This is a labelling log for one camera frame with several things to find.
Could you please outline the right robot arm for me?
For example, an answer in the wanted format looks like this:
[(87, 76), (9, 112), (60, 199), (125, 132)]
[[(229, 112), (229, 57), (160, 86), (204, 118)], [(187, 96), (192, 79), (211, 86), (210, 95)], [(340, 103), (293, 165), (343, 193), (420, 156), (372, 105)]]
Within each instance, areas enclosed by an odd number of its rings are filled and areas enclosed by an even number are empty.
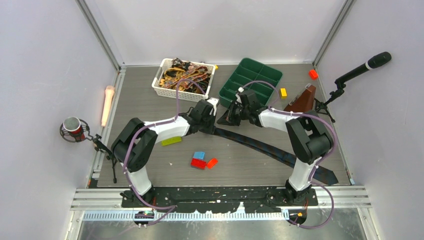
[(253, 90), (239, 90), (217, 123), (239, 126), (244, 120), (257, 127), (272, 128), (288, 134), (295, 162), (283, 195), (291, 205), (304, 202), (319, 162), (334, 147), (333, 137), (325, 123), (311, 112), (288, 113), (263, 105)]

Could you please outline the green divided tray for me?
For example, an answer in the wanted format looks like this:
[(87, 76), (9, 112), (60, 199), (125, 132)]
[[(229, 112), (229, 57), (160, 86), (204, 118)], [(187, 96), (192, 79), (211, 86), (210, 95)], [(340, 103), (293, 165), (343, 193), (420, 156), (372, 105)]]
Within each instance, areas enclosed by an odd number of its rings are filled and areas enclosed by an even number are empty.
[(283, 75), (280, 70), (245, 57), (220, 89), (220, 105), (228, 108), (236, 99), (236, 91), (243, 86), (253, 90), (259, 102), (266, 105), (274, 93), (273, 88), (278, 86)]

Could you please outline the navy brown striped tie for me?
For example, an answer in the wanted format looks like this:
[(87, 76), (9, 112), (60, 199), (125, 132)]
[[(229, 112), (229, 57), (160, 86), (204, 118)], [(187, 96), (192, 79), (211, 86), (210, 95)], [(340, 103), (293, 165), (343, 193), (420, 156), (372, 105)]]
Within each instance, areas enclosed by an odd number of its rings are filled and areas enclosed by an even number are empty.
[[(217, 127), (214, 128), (212, 135), (226, 138), (238, 144), (244, 145), (248, 148), (265, 154), (291, 167), (292, 169), (295, 166), (296, 156), (294, 154), (284, 151), (270, 144), (264, 143), (262, 141), (256, 140), (254, 138)], [(319, 166), (318, 169), (315, 171), (313, 179), (329, 186), (339, 183), (335, 173), (332, 170), (329, 170), (322, 166)]]

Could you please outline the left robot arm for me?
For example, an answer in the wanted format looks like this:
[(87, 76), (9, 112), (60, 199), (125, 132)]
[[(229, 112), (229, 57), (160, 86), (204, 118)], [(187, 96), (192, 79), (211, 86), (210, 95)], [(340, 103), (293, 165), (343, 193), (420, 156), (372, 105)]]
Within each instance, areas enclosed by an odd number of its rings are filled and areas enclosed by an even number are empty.
[(169, 119), (143, 122), (134, 117), (126, 124), (111, 145), (111, 151), (121, 163), (129, 187), (135, 193), (134, 200), (141, 207), (148, 207), (154, 199), (146, 167), (154, 146), (174, 137), (212, 133), (218, 105), (219, 100), (211, 97)]

